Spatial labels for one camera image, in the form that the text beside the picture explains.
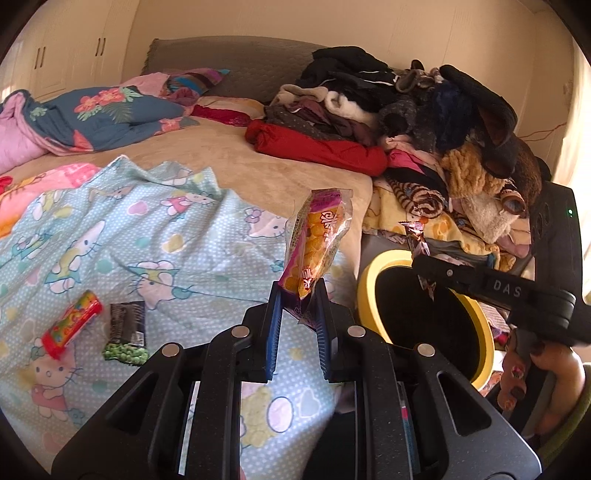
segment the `human hand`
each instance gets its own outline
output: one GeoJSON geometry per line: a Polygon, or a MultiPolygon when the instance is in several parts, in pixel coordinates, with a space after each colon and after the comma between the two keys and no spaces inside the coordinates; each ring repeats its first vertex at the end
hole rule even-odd
{"type": "MultiPolygon", "coordinates": [[[[499,406],[512,411],[517,401],[525,397],[525,362],[516,353],[517,336],[513,333],[507,341],[507,353],[503,360],[499,406]]],[[[577,404],[585,384],[585,372],[579,356],[569,347],[555,342],[538,341],[531,348],[531,361],[542,370],[556,375],[556,386],[548,408],[535,428],[544,435],[556,428],[577,404]]]]}

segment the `yellow blanket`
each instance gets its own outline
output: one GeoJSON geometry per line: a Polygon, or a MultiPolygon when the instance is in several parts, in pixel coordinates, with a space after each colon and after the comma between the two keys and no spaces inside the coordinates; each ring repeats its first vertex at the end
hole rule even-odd
{"type": "MultiPolygon", "coordinates": [[[[383,177],[374,180],[374,193],[368,210],[363,219],[363,231],[376,233],[378,230],[405,234],[404,227],[400,222],[418,221],[419,217],[407,213],[392,192],[392,187],[383,177]]],[[[437,218],[423,219],[425,224],[425,237],[442,240],[445,242],[460,242],[464,252],[472,255],[495,256],[495,268],[508,271],[515,262],[512,255],[501,255],[499,247],[494,244],[487,244],[478,237],[463,232],[453,221],[452,217],[442,213],[437,218]]]]}

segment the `green snack package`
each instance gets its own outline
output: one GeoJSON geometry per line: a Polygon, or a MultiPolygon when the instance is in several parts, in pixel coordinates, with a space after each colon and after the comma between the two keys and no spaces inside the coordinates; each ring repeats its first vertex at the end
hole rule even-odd
{"type": "Polygon", "coordinates": [[[103,350],[105,360],[143,365],[149,357],[145,343],[145,302],[111,304],[111,331],[103,350]]]}

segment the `snack bag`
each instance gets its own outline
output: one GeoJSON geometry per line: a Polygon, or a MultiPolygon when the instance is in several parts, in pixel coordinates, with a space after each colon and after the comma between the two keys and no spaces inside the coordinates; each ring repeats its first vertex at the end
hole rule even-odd
{"type": "Polygon", "coordinates": [[[105,360],[128,365],[143,365],[148,360],[146,348],[146,306],[144,301],[111,304],[111,331],[103,349],[105,360]]]}
{"type": "Polygon", "coordinates": [[[345,189],[312,190],[285,230],[288,239],[285,270],[279,279],[284,290],[283,305],[299,323],[312,329],[313,322],[307,311],[310,293],[316,281],[330,268],[340,240],[349,230],[352,196],[353,191],[345,189]]]}

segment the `beige bed sheet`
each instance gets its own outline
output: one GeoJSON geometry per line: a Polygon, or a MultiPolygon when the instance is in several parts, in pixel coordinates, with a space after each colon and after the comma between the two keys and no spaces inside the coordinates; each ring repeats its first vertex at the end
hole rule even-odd
{"type": "Polygon", "coordinates": [[[164,161],[177,161],[194,171],[211,167],[222,188],[237,192],[241,198],[277,215],[289,217],[312,189],[341,187],[353,190],[353,221],[340,250],[355,275],[361,253],[361,224],[372,196],[371,178],[361,173],[270,157],[255,152],[244,140],[245,128],[207,119],[201,125],[127,147],[56,157],[48,154],[6,173],[20,181],[59,165],[74,162],[104,167],[117,155],[125,154],[144,169],[164,161]]]}

